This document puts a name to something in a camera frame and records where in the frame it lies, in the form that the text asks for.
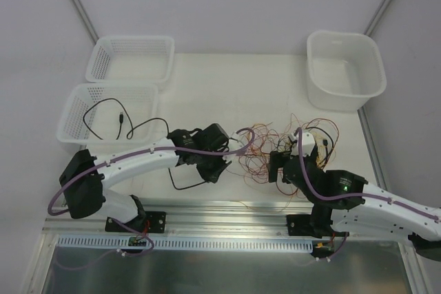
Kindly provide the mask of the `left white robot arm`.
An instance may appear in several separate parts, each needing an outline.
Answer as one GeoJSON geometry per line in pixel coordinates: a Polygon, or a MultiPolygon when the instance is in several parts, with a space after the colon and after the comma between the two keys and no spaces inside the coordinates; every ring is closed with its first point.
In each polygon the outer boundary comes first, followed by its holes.
{"type": "Polygon", "coordinates": [[[93,156],[83,149],[75,153],[59,178],[65,189],[68,213],[73,219],[94,214],[105,216],[111,222],[107,227],[111,232],[147,232],[152,221],[140,199],[113,191],[114,185],[150,171],[181,165],[195,166],[203,183],[215,183],[231,163],[230,152],[237,146],[214,123],[193,131],[176,129],[146,147],[109,158],[93,156]]]}

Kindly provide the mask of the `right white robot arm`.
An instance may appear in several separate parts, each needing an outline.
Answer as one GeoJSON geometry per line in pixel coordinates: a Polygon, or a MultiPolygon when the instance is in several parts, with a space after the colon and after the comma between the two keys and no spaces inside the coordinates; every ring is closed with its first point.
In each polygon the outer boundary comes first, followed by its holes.
{"type": "Polygon", "coordinates": [[[286,217],[290,236],[371,236],[411,246],[440,261],[440,209],[397,196],[345,170],[320,169],[310,157],[273,151],[268,179],[295,186],[313,207],[286,217]]]}

